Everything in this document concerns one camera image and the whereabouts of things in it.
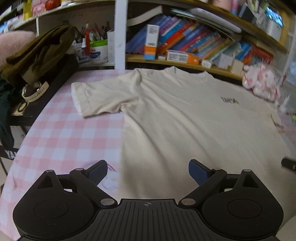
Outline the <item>red book box set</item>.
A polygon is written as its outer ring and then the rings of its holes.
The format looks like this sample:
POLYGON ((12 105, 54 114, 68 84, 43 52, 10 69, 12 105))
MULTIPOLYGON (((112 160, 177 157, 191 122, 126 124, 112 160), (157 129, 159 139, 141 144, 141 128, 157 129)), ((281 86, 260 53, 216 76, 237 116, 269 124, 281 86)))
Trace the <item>red book box set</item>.
POLYGON ((253 45, 242 62, 245 65, 255 65, 258 63, 270 64, 273 61, 273 58, 273 54, 257 47, 256 45, 253 45))

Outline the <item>row of colourful books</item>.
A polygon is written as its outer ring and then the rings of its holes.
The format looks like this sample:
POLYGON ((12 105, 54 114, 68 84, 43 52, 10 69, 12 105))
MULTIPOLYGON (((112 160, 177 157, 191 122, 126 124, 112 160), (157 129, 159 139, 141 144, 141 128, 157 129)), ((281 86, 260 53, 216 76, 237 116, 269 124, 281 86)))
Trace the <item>row of colourful books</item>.
MULTIPOLYGON (((200 60, 213 61, 221 53, 227 52, 234 44, 238 44, 242 50, 233 54, 237 60, 243 61, 251 50, 247 43, 235 41, 225 33, 214 31, 213 28, 198 22, 180 19, 177 17, 157 15, 148 25, 159 26, 159 39, 156 56, 165 56, 167 50, 176 50, 192 53, 200 60)), ((147 35, 147 25, 144 26, 126 44, 128 54, 144 55, 144 45, 147 35)))

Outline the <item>pink white plush bunny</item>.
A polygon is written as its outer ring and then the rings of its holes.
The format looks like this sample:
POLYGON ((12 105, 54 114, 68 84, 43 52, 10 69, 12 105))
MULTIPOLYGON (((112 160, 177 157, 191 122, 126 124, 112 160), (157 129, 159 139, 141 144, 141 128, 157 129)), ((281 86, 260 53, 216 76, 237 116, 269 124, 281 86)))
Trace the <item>pink white plush bunny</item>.
POLYGON ((265 63, 245 65, 242 85, 245 89, 251 90, 259 98, 270 102, 280 99, 278 79, 274 69, 265 63))

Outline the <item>white cube box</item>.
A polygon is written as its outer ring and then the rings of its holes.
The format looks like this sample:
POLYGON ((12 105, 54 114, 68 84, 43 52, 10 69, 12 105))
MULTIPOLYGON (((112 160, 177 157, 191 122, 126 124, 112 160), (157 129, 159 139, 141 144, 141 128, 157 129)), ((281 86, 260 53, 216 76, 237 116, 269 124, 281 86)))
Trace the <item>white cube box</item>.
POLYGON ((213 60, 214 65, 219 69, 229 70, 232 67, 234 58, 221 53, 217 58, 213 60))

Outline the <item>beige t-shirt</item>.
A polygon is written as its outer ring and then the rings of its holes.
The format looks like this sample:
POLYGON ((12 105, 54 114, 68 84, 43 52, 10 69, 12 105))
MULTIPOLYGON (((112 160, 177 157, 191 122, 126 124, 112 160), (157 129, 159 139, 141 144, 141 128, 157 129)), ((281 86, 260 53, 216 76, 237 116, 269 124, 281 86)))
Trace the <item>beige t-shirt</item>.
POLYGON ((276 108, 243 88, 170 67, 74 82, 72 96, 83 117, 123 112, 119 198, 181 199, 196 187, 188 173, 196 159, 230 173, 251 169, 285 212, 295 211, 276 108))

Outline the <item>flat white orange box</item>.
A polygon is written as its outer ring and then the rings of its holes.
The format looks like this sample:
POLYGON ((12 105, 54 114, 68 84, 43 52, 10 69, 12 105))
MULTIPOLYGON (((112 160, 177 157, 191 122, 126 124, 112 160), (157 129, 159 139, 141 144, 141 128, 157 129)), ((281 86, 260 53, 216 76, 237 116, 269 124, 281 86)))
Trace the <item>flat white orange box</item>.
POLYGON ((166 60, 170 62, 185 63, 190 65, 199 65, 200 63, 200 58, 198 56, 192 53, 176 50, 167 50, 166 60))

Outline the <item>white power adapter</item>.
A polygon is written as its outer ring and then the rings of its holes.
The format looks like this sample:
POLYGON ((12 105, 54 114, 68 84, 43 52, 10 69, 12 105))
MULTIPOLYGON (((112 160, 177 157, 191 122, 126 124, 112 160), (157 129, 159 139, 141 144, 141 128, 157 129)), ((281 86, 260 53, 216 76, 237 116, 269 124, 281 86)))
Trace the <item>white power adapter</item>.
POLYGON ((212 68, 212 64, 213 63, 210 60, 201 60, 201 65, 204 68, 210 69, 210 68, 212 68))

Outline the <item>white tablet on books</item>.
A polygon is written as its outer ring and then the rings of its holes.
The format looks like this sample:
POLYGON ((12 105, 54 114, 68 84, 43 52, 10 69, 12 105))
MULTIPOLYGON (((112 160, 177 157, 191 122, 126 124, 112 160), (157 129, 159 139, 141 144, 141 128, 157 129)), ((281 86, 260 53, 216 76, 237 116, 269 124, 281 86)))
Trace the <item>white tablet on books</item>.
POLYGON ((239 34, 242 32, 241 28, 232 24, 228 20, 225 20, 222 17, 217 16, 213 13, 210 13, 209 11, 206 11, 202 8, 192 8, 192 9, 189 9, 189 12, 192 13, 193 15, 201 17, 202 19, 209 20, 212 23, 216 23, 222 27, 225 27, 235 33, 239 34))

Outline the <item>white green-lid jar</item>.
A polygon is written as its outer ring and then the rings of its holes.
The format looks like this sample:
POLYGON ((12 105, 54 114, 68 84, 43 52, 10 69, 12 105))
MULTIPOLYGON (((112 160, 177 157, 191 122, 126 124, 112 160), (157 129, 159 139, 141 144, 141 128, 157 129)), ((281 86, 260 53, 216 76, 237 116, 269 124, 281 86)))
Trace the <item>white green-lid jar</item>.
POLYGON ((98 40, 90 42, 89 61, 95 64, 103 64, 108 62, 107 40, 98 40))

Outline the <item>small beige box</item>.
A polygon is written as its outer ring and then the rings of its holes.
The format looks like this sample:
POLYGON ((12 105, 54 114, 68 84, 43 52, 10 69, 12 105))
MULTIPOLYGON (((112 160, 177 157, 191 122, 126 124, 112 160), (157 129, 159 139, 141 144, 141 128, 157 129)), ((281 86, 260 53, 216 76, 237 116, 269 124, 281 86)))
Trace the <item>small beige box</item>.
POLYGON ((230 68, 230 72, 232 74, 240 76, 241 72, 243 70, 243 66, 244 66, 244 64, 241 61, 234 59, 233 63, 232 63, 232 66, 230 68))

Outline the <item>olive brown bag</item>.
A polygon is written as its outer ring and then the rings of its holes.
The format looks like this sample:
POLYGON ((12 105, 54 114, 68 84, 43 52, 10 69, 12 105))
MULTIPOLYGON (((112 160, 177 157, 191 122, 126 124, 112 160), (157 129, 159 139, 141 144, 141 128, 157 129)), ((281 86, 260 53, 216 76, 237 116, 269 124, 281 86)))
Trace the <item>olive brown bag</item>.
POLYGON ((6 64, 1 66, 1 77, 12 85, 21 80, 33 85, 64 57, 74 38, 75 28, 72 25, 62 24, 52 28, 8 57, 6 64))

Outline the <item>pink checkered table mat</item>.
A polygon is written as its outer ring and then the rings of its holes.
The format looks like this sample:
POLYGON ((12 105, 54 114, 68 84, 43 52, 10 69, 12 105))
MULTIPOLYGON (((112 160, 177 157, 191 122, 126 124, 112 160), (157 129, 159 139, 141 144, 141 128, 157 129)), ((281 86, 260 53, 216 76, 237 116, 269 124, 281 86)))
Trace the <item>pink checkered table mat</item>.
POLYGON ((109 164, 103 188, 117 190, 117 164, 123 117, 103 114, 80 117, 71 96, 73 82, 92 82, 123 75, 122 71, 94 70, 74 74, 39 114, 14 154, 1 194, 1 233, 17 240, 13 209, 33 182, 48 168, 65 173, 75 166, 88 167, 97 160, 109 164))

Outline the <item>wooden white bookshelf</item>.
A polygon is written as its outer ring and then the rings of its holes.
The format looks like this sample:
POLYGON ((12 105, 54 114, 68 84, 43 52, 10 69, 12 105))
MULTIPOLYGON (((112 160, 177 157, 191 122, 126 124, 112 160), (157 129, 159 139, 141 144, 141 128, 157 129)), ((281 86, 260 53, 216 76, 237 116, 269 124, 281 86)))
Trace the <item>wooden white bookshelf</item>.
POLYGON ((1 33, 31 31, 56 49, 69 42, 83 67, 177 66, 241 80, 243 66, 286 54, 288 27, 275 39, 213 1, 1 1, 1 33))

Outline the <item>tall white orange box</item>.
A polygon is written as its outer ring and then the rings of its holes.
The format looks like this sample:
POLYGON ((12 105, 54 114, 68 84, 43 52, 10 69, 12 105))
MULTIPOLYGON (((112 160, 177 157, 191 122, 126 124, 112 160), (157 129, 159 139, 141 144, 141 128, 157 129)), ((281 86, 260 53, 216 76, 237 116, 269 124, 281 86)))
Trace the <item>tall white orange box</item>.
POLYGON ((159 26, 147 25, 147 35, 144 45, 144 60, 155 60, 159 39, 159 26))

